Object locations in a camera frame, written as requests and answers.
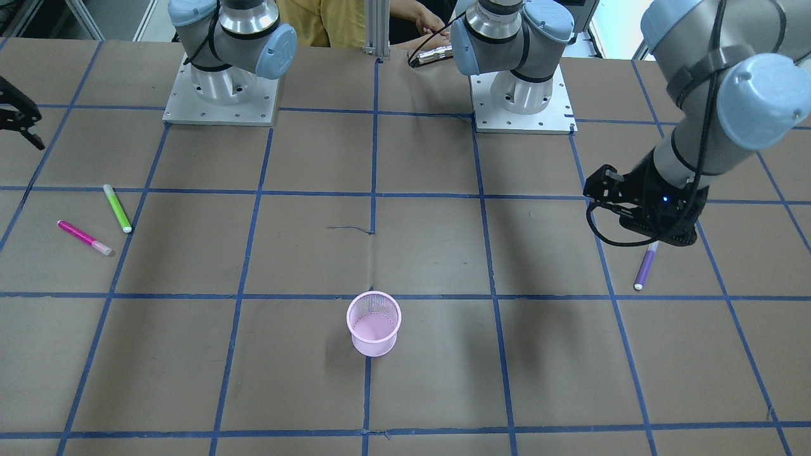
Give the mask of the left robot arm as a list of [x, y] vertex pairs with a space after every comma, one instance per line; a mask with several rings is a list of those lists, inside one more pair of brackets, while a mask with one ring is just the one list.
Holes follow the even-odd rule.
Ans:
[[[461, 74], [495, 74], [492, 106], [535, 115], [573, 35], [553, 1], [459, 1], [451, 22]], [[709, 185], [773, 147], [809, 115], [808, 1], [654, 1], [641, 33], [684, 113], [669, 137], [627, 174], [603, 165], [586, 179], [586, 222], [604, 208], [643, 244], [690, 246]]]

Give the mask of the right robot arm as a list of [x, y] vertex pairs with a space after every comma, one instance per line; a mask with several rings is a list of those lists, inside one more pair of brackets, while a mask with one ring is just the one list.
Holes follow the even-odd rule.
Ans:
[[184, 55], [162, 107], [168, 124], [273, 127], [297, 35], [273, 1], [170, 1]]

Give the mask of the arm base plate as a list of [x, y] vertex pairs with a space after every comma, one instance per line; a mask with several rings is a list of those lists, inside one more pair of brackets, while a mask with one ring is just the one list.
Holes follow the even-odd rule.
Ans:
[[190, 63], [180, 65], [162, 119], [169, 124], [272, 127], [279, 83], [237, 67], [203, 72]]
[[578, 132], [560, 66], [550, 80], [530, 83], [509, 70], [469, 76], [479, 133], [568, 135]]

